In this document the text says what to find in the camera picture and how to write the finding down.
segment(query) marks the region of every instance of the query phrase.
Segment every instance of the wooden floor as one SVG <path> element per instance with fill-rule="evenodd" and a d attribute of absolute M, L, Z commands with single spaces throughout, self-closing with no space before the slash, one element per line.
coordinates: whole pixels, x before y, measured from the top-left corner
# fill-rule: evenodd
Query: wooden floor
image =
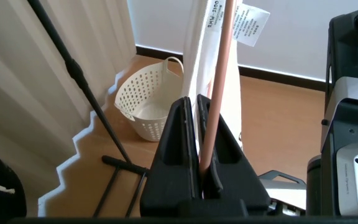
<path fill-rule="evenodd" d="M 124 80 L 138 69 L 160 60 L 137 56 Z M 179 73 L 178 65 L 170 69 Z M 275 169 L 306 180 L 306 166 L 319 152 L 324 94 L 279 83 L 240 77 L 242 141 L 244 152 L 257 174 Z M 140 138 L 114 107 L 115 94 L 107 97 L 106 116 L 132 161 L 150 167 L 157 143 Z M 64 167 L 62 185 L 44 197 L 40 211 L 48 217 L 91 217 L 114 168 L 101 162 L 102 155 L 121 158 L 100 121 L 76 142 L 78 156 Z M 139 176 L 120 171 L 100 217 L 123 217 Z M 139 216 L 139 199 L 132 217 Z"/>

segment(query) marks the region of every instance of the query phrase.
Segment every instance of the care label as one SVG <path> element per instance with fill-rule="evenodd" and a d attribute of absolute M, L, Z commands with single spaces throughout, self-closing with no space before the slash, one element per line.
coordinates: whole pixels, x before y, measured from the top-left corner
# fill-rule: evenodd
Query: care label
<path fill-rule="evenodd" d="M 206 32 L 222 29 L 224 0 L 215 0 L 209 10 Z M 234 16 L 233 39 L 253 47 L 264 28 L 270 13 L 254 6 L 241 4 Z"/>

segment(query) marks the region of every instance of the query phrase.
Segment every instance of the perforated basket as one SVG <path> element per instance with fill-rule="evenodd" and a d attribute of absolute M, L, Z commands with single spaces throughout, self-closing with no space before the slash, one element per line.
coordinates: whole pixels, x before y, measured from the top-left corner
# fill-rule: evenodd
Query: perforated basket
<path fill-rule="evenodd" d="M 131 75 L 117 92 L 115 106 L 128 118 L 137 134 L 159 141 L 172 103 L 180 98 L 182 77 L 168 69 L 169 57 Z"/>

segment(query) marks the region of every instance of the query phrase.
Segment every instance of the black machine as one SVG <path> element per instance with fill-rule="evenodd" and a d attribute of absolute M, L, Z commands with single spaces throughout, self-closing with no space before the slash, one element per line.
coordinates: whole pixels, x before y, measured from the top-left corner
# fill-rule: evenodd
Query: black machine
<path fill-rule="evenodd" d="M 277 171 L 258 177 L 222 117 L 211 167 L 201 183 L 191 102 L 181 98 L 172 104 L 150 170 L 129 158 L 103 157 L 105 163 L 139 173 L 142 181 L 147 177 L 142 218 L 17 218 L 10 223 L 358 223 L 358 11 L 329 23 L 326 86 L 321 155 L 308 164 L 307 184 Z M 203 138 L 209 99 L 199 95 L 197 104 Z M 269 180 L 278 175 L 306 190 L 306 209 L 269 195 Z"/>

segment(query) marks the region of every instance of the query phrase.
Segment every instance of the wooden stick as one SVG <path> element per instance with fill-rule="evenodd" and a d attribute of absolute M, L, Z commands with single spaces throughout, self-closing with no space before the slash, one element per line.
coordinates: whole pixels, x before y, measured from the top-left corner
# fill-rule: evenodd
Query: wooden stick
<path fill-rule="evenodd" d="M 230 44 L 233 37 L 234 15 L 236 11 L 236 1 L 226 0 L 223 16 L 223 29 L 221 42 L 219 44 L 218 62 L 216 65 L 214 87 L 209 107 L 208 121 L 203 148 L 200 152 L 200 175 L 203 180 L 205 173 L 211 163 L 213 148 L 215 145 L 216 130 L 218 128 L 219 115 L 223 97 L 224 81 L 229 60 Z"/>

